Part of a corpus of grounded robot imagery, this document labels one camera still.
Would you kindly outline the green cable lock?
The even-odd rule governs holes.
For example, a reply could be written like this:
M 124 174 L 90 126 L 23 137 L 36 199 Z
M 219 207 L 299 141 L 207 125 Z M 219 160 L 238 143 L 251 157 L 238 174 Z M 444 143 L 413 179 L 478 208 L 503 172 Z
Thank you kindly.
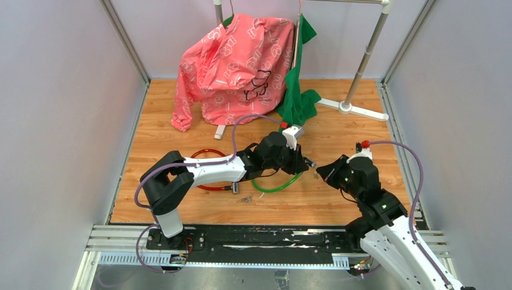
M 318 164 L 316 162 L 314 162 L 312 159 L 309 159 L 309 158 L 305 158 L 305 162 L 306 162 L 306 165 L 310 168 L 317 168 Z M 261 196 L 265 195 L 266 193 L 275 193 L 275 192 L 280 192 L 286 188 L 288 188 L 289 186 L 291 186 L 294 182 L 296 182 L 300 177 L 301 175 L 303 174 L 303 172 L 301 173 L 298 173 L 296 174 L 295 176 L 293 176 L 290 180 L 288 180 L 287 182 L 285 182 L 284 184 L 282 185 L 279 185 L 277 187 L 274 187 L 274 188 L 263 188 L 261 187 L 260 185 L 258 185 L 257 181 L 255 179 L 253 179 L 251 181 L 251 184 L 253 186 L 253 188 L 255 188 L 256 190 L 258 190 L 259 192 L 261 192 Z

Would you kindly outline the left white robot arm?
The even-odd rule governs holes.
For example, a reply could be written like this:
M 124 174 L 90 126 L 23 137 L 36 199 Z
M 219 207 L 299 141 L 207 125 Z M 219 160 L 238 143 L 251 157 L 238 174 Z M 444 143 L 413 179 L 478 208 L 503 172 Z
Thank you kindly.
M 162 242 L 176 250 L 185 242 L 178 206 L 190 189 L 217 182 L 250 181 L 262 177 L 266 170 L 298 175 L 313 165 L 302 155 L 296 139 L 271 132 L 259 143 L 219 158 L 187 158 L 177 150 L 171 151 L 143 174 L 138 190 L 149 202 Z

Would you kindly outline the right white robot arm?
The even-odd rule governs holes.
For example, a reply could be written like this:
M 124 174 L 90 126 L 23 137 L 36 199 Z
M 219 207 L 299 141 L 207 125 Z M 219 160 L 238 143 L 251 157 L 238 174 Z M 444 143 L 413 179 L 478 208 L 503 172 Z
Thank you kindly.
M 370 157 L 342 155 L 316 168 L 329 186 L 348 193 L 361 216 L 346 225 L 345 244 L 364 251 L 405 289 L 466 289 L 425 244 L 399 199 L 382 188 L 379 171 Z

